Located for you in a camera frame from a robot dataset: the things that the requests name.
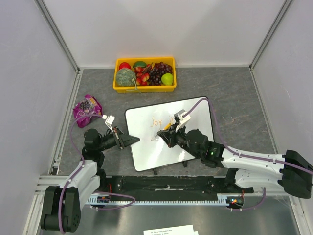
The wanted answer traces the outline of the red apple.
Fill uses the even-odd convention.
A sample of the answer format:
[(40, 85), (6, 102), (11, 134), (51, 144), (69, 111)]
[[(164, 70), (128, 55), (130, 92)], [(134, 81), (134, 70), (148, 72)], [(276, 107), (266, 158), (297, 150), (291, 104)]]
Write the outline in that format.
[(119, 65), (119, 69), (132, 69), (131, 65), (127, 62), (122, 62), (120, 65)]

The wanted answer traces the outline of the purple snack bag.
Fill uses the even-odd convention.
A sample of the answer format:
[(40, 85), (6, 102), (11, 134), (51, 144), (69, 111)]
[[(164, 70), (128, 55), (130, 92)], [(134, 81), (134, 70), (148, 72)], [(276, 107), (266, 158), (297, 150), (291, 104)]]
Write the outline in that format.
[(84, 128), (97, 118), (93, 115), (102, 115), (102, 111), (102, 105), (97, 99), (87, 94), (84, 96), (84, 99), (78, 102), (74, 107), (73, 116), (78, 127)]

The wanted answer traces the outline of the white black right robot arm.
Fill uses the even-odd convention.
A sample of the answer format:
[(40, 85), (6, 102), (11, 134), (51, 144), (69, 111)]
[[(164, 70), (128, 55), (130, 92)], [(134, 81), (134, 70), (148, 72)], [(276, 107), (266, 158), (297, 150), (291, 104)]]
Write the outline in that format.
[(313, 186), (313, 166), (298, 152), (260, 154), (225, 147), (210, 141), (199, 129), (189, 132), (171, 126), (157, 132), (169, 148), (179, 146), (211, 168), (227, 168), (224, 187), (234, 193), (240, 188), (274, 188), (310, 199)]

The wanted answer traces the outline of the white paper sheet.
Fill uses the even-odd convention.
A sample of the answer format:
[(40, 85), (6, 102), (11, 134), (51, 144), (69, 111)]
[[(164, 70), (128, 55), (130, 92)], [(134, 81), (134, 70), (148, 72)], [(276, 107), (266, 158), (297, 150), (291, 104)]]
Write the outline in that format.
[(143, 231), (144, 235), (199, 235), (193, 225), (176, 226)]

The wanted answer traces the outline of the green pear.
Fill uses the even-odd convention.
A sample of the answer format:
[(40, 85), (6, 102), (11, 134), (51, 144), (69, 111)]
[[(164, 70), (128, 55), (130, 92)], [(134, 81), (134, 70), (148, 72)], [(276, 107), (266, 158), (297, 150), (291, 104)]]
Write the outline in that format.
[(166, 73), (161, 77), (161, 81), (165, 86), (172, 86), (174, 77), (171, 73)]

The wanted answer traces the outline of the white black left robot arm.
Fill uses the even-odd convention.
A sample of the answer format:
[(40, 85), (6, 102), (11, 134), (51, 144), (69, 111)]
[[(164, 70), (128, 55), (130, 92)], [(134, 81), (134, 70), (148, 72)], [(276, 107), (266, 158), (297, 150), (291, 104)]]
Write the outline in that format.
[(44, 193), (40, 220), (42, 230), (73, 233), (77, 230), (81, 210), (91, 195), (106, 190), (108, 183), (102, 169), (104, 151), (117, 147), (124, 149), (139, 142), (138, 137), (124, 134), (117, 127), (101, 135), (96, 129), (84, 133), (82, 158), (66, 181), (48, 186)]

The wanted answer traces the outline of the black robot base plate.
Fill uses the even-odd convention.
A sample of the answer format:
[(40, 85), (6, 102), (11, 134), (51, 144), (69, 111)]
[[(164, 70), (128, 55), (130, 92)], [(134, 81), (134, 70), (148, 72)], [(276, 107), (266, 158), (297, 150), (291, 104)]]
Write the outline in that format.
[(127, 200), (126, 195), (139, 201), (215, 201), (218, 194), (254, 192), (241, 188), (226, 177), (213, 176), (112, 176), (107, 177), (100, 191), (117, 193), (111, 200)]

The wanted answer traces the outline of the green red mango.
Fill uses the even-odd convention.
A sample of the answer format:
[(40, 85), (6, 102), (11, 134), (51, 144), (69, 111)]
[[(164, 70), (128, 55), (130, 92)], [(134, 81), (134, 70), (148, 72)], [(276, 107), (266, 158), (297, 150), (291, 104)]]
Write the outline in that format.
[(147, 64), (144, 61), (136, 61), (133, 64), (133, 68), (136, 68), (136, 67), (145, 68), (145, 67), (147, 67)]

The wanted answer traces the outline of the white whiteboard black frame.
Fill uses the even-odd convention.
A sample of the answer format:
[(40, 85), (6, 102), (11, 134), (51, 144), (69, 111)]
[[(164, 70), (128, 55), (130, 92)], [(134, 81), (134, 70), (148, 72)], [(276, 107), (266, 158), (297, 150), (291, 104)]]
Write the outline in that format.
[(210, 108), (200, 97), (130, 108), (125, 120), (129, 135), (139, 138), (131, 145), (138, 172), (193, 160), (185, 150), (191, 130), (214, 141)]

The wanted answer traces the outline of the white marker pen orange tip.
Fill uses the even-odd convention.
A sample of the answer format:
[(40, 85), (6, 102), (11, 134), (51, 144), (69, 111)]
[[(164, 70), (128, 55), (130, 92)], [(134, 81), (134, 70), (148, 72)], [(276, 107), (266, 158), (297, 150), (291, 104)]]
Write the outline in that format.
[(160, 133), (163, 133), (165, 131), (168, 131), (171, 127), (171, 124), (169, 123), (166, 127), (164, 127), (162, 130), (157, 131), (156, 135), (151, 138), (151, 141), (155, 141), (160, 138)]

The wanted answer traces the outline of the yellow plastic fruit tray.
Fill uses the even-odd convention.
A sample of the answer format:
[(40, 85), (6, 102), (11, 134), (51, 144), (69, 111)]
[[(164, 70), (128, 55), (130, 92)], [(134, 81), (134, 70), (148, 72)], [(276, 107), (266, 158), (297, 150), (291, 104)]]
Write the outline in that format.
[(175, 59), (118, 58), (113, 89), (118, 93), (172, 92), (177, 87)]

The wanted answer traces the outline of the red lychee cluster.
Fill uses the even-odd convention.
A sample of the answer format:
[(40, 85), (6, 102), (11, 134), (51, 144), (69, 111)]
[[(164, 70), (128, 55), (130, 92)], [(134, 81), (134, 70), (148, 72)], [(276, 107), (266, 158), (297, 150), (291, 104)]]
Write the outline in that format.
[(134, 72), (136, 75), (135, 83), (137, 86), (147, 86), (148, 80), (150, 78), (148, 71), (149, 71), (148, 67), (145, 67), (145, 68), (136, 67), (136, 68), (134, 68)]

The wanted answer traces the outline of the green striped melon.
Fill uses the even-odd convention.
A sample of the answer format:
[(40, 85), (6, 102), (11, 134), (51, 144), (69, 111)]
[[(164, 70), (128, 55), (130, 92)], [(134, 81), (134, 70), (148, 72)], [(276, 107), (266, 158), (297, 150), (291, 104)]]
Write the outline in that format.
[(116, 83), (120, 87), (133, 87), (135, 80), (136, 75), (129, 68), (122, 68), (116, 74)]

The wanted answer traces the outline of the dark red grape bunch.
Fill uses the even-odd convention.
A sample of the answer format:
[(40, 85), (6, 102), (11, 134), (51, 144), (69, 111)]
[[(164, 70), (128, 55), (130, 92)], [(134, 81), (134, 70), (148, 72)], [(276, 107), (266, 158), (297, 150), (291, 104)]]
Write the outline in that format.
[(153, 68), (148, 72), (149, 79), (148, 83), (149, 86), (160, 86), (162, 85), (161, 78), (164, 74), (173, 74), (173, 67), (169, 64), (164, 62), (155, 63)]

